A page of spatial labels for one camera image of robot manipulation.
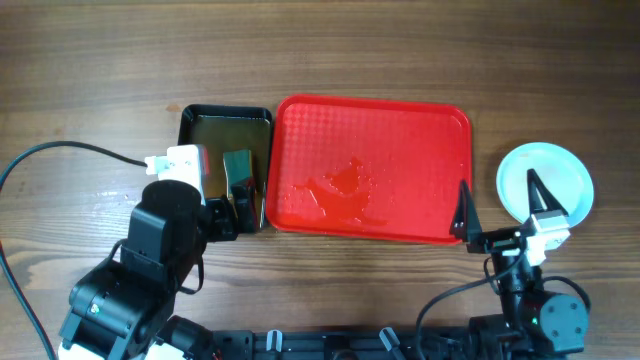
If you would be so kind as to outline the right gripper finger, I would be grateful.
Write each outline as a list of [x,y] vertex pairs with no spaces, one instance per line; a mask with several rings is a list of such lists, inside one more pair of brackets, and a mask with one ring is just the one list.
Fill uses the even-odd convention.
[[560,211],[562,215],[568,215],[566,209],[548,190],[534,169],[527,170],[527,196],[530,214]]
[[465,180],[462,180],[459,185],[458,202],[451,222],[450,234],[464,243],[481,241],[482,227],[470,187]]

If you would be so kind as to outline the green yellow sponge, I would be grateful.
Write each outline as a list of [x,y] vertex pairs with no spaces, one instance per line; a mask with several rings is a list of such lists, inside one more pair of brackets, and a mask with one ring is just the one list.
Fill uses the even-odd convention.
[[253,174],[253,156],[248,149],[225,152],[223,165],[227,181],[227,196],[234,198],[242,192],[255,190],[256,181]]

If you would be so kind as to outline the white plate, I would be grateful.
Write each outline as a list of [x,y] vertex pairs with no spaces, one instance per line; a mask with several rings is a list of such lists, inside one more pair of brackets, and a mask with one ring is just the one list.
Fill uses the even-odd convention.
[[498,197],[518,222],[529,216],[527,171],[534,169],[552,195],[568,212],[570,227],[580,224],[594,203],[594,184],[585,165],[568,150],[551,143],[533,142],[510,151],[496,173]]

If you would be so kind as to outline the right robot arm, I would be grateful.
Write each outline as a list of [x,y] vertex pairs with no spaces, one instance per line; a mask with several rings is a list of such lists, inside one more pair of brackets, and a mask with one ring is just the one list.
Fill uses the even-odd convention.
[[546,253],[570,235],[568,212],[535,170],[526,173],[529,216],[519,226],[484,231],[469,186],[460,183],[450,233],[467,251],[487,254],[485,275],[501,303],[500,314],[469,320],[470,351],[477,359],[564,359],[584,350],[591,302],[575,282],[545,278]]

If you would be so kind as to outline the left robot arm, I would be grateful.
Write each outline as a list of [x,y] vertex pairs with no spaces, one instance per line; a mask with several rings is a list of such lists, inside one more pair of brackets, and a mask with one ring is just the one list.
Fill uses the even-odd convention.
[[175,315],[175,300],[196,294],[184,282],[204,269],[207,245],[241,230],[226,196],[205,199],[177,180],[147,185],[127,236],[71,290],[59,358],[222,358],[211,331]]

